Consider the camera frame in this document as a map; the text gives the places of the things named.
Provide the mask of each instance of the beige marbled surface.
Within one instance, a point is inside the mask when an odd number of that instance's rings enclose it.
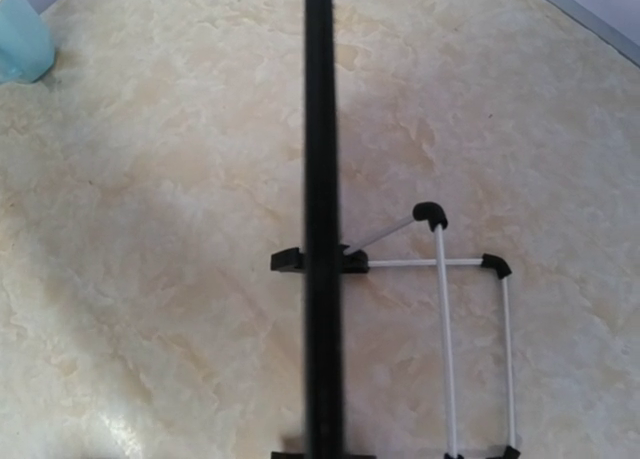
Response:
[[[527,459],[640,453],[640,70],[541,0],[336,0],[345,240],[441,202],[515,271]],[[4,458],[267,458],[301,428],[301,0],[62,0],[0,89]],[[374,258],[430,257],[415,226]],[[494,281],[452,271],[460,437],[505,441]],[[349,443],[442,457],[435,277],[345,280]]]

